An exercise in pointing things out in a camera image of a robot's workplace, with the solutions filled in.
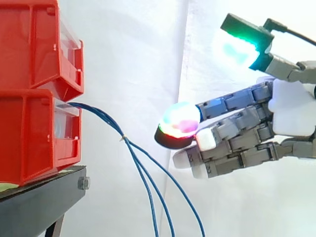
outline bolt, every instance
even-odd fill
[[[90,177],[80,177],[78,181],[80,190],[88,190],[90,188]]]

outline red storage bin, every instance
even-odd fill
[[[22,186],[80,161],[80,109],[41,89],[0,91],[0,108],[0,183]]]
[[[0,0],[0,88],[49,89],[62,101],[83,94],[83,43],[57,0]]]

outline robotic hand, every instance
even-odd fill
[[[199,122],[238,110],[235,114],[198,130],[190,122],[196,117],[191,108],[190,118],[171,129],[184,132],[183,137],[164,134],[163,122],[157,129],[156,141],[170,149],[186,147],[174,155],[174,164],[177,168],[191,167],[196,178],[211,178],[285,156],[316,158],[316,62],[293,64],[269,53],[271,30],[292,33],[314,45],[316,42],[271,19],[263,27],[256,27],[229,14],[221,28],[255,45],[258,58],[249,68],[271,77],[195,105]],[[292,138],[281,143],[270,141],[275,135]]]

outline white fabric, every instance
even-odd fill
[[[85,93],[74,101],[103,109],[130,140],[168,167],[170,151],[156,144],[154,133],[178,98],[187,2],[60,0],[60,7],[84,41]],[[91,188],[67,212],[61,237],[154,236],[146,190],[119,140],[98,117],[83,112],[81,164],[87,165]],[[166,176],[139,158],[163,194]],[[159,224],[161,205],[153,196]]]
[[[263,25],[268,17],[316,39],[315,2],[302,0],[191,0],[180,101],[203,102],[256,82],[262,74],[231,69],[214,57],[216,31],[228,12]],[[288,34],[274,33],[272,52],[293,62],[315,60],[316,48]],[[316,163],[284,158],[208,180],[190,170],[170,171],[196,206],[207,237],[314,237]],[[177,236],[199,237],[198,225],[181,194],[168,181],[166,200]],[[169,230],[164,218],[162,237]]]

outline metal table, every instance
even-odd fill
[[[64,214],[85,195],[85,166],[0,193],[0,237],[60,236]]]

